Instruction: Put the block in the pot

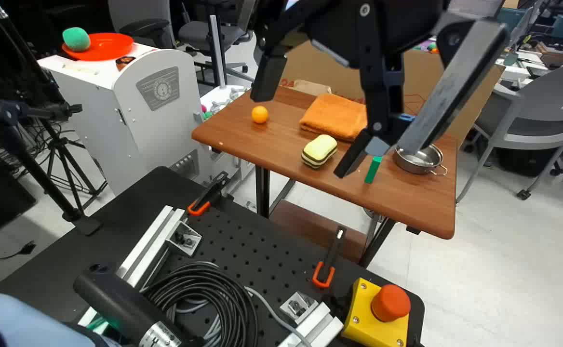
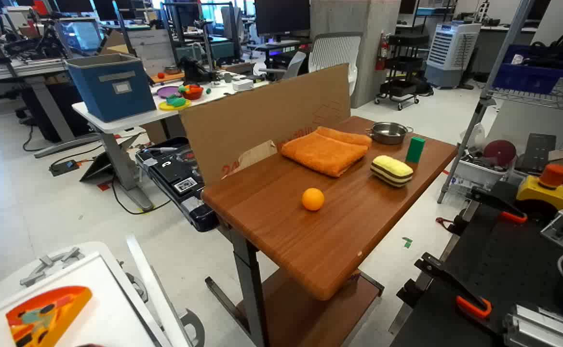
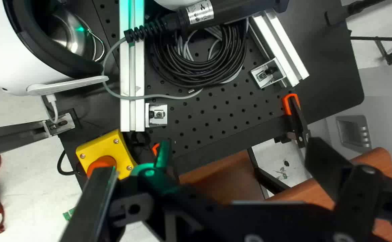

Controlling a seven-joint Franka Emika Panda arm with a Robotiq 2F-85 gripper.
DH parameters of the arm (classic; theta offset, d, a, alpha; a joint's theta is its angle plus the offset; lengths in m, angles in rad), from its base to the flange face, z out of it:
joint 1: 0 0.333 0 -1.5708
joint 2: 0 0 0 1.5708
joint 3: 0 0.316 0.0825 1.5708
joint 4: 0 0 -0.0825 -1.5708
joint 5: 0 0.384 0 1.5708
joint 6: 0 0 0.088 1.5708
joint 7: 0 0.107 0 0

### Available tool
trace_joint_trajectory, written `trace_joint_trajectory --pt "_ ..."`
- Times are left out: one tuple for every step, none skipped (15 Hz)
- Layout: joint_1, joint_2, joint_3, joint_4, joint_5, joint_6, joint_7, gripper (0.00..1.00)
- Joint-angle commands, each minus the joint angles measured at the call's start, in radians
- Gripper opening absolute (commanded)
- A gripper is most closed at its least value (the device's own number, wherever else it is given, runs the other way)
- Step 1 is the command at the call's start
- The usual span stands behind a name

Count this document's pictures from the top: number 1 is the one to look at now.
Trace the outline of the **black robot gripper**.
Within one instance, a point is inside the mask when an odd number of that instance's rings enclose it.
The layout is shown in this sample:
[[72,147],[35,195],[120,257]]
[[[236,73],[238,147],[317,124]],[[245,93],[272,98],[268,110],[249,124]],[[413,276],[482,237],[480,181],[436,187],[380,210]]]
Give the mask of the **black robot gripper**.
[[361,66],[369,125],[345,151],[334,174],[353,174],[367,156],[384,156],[390,124],[401,112],[403,60],[399,56],[428,39],[446,0],[261,0],[253,16],[259,70],[251,98],[276,97],[288,52],[313,41],[345,66],[359,64],[359,46],[369,44],[384,56]]

